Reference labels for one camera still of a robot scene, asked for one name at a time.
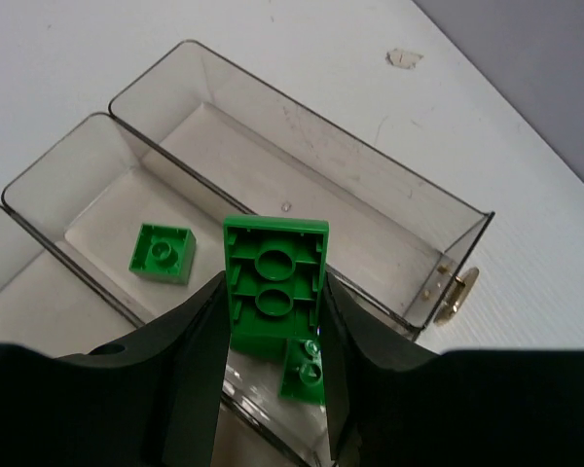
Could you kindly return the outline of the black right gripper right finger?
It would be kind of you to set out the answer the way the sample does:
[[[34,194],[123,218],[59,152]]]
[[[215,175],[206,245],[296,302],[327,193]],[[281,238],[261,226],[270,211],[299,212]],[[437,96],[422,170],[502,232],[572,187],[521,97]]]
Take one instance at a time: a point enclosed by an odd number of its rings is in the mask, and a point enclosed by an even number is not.
[[[340,466],[584,466],[584,350],[429,351],[327,274],[320,346]]]

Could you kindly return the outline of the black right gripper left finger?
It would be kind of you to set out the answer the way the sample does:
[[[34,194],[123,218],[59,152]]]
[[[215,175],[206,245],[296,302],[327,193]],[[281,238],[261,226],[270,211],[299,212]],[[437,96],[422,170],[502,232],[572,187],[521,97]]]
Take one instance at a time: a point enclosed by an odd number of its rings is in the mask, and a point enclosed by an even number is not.
[[[0,466],[206,466],[230,340],[226,278],[87,354],[0,343]]]

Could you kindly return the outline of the green small lego brick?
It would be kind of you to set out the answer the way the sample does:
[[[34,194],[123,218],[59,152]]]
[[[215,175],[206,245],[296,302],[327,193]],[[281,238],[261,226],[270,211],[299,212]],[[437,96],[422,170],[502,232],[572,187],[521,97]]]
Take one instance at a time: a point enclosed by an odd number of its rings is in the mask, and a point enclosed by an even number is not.
[[[155,282],[187,285],[197,247],[189,228],[142,224],[128,270]]]

